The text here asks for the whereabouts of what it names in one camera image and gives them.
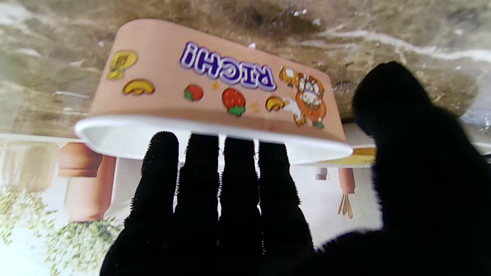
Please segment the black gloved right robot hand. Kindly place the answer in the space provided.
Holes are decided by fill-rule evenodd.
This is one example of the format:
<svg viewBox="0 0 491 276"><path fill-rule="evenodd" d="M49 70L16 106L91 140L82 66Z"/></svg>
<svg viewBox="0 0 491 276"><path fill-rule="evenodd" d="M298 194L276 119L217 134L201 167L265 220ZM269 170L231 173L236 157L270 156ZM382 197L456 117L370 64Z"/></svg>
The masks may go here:
<svg viewBox="0 0 491 276"><path fill-rule="evenodd" d="M315 250L285 145L156 133L102 276L490 275L490 164L410 71L382 63L358 85L356 124L376 144L379 230Z"/></svg>

